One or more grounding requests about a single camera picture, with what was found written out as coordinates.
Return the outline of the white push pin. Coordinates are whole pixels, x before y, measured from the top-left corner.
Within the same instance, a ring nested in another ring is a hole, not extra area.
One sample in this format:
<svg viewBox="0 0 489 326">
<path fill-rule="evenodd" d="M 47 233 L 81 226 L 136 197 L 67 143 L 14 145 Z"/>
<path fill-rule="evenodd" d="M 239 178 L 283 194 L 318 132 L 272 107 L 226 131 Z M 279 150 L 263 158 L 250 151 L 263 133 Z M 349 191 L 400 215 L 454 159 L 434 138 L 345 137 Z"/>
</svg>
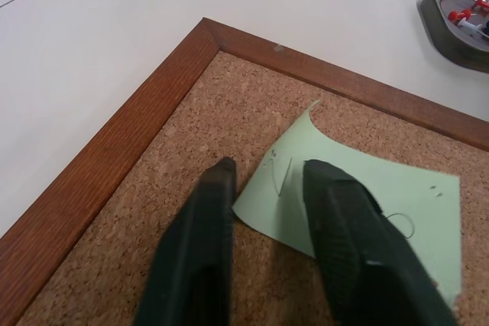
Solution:
<svg viewBox="0 0 489 326">
<path fill-rule="evenodd" d="M 458 21 L 457 27 L 463 31 L 466 31 L 470 36 L 478 34 L 489 39 L 489 35 L 483 32 L 484 27 L 482 24 L 472 24 L 471 22 L 468 22 L 466 18 L 462 18 Z"/>
</svg>

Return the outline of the wood framed cork board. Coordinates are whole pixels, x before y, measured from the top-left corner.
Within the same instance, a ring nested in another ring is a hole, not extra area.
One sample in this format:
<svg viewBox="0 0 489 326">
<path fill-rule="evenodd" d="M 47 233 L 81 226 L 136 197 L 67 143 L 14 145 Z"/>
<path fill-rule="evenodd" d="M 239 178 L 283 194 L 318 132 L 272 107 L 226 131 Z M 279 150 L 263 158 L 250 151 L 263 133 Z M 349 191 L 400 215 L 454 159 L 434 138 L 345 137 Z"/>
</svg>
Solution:
<svg viewBox="0 0 489 326">
<path fill-rule="evenodd" d="M 0 326 L 16 326 L 219 52 L 489 152 L 489 122 L 203 18 L 0 238 Z"/>
</svg>

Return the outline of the pale green paper note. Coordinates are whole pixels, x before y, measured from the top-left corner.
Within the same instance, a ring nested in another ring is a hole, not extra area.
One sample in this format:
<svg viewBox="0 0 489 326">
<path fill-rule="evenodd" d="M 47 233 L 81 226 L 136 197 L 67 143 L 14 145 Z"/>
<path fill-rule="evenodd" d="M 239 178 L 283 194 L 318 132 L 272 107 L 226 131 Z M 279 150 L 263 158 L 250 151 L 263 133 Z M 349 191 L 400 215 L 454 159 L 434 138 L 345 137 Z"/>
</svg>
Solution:
<svg viewBox="0 0 489 326">
<path fill-rule="evenodd" d="M 303 202 L 303 164 L 321 160 L 362 183 L 405 236 L 449 306 L 461 293 L 457 176 L 384 160 L 320 132 L 306 109 L 265 153 L 233 205 L 246 225 L 313 257 Z"/>
</svg>

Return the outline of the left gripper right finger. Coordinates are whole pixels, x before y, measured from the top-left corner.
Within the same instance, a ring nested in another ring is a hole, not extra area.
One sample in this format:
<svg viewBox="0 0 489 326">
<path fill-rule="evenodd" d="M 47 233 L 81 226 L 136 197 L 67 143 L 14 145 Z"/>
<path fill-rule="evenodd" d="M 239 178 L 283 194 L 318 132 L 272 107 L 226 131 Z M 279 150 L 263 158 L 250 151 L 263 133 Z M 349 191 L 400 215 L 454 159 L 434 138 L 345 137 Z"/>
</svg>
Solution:
<svg viewBox="0 0 489 326">
<path fill-rule="evenodd" d="M 407 239 L 357 179 L 307 160 L 303 202 L 339 326 L 458 326 Z"/>
</svg>

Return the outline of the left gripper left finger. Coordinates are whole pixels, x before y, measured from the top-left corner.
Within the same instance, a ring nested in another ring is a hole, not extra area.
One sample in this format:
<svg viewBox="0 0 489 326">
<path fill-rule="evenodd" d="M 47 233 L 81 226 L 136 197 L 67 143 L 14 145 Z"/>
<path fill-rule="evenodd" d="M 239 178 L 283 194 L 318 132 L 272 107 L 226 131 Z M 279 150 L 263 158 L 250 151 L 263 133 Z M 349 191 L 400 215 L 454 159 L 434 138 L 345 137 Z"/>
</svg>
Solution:
<svg viewBox="0 0 489 326">
<path fill-rule="evenodd" d="M 199 177 L 154 254 L 133 326 L 230 326 L 236 165 Z"/>
</svg>

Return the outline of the small brown bowl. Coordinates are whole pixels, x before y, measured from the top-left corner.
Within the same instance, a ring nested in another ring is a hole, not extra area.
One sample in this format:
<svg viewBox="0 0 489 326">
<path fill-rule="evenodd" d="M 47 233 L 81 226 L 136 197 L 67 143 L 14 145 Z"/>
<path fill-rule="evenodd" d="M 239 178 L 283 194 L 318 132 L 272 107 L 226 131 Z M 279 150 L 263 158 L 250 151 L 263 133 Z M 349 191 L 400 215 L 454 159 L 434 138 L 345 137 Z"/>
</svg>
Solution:
<svg viewBox="0 0 489 326">
<path fill-rule="evenodd" d="M 478 34 L 470 36 L 448 19 L 451 11 L 471 10 L 467 20 L 482 24 L 489 35 L 489 11 L 472 9 L 475 0 L 422 0 L 419 13 L 433 46 L 448 60 L 468 69 L 489 74 L 489 39 Z"/>
</svg>

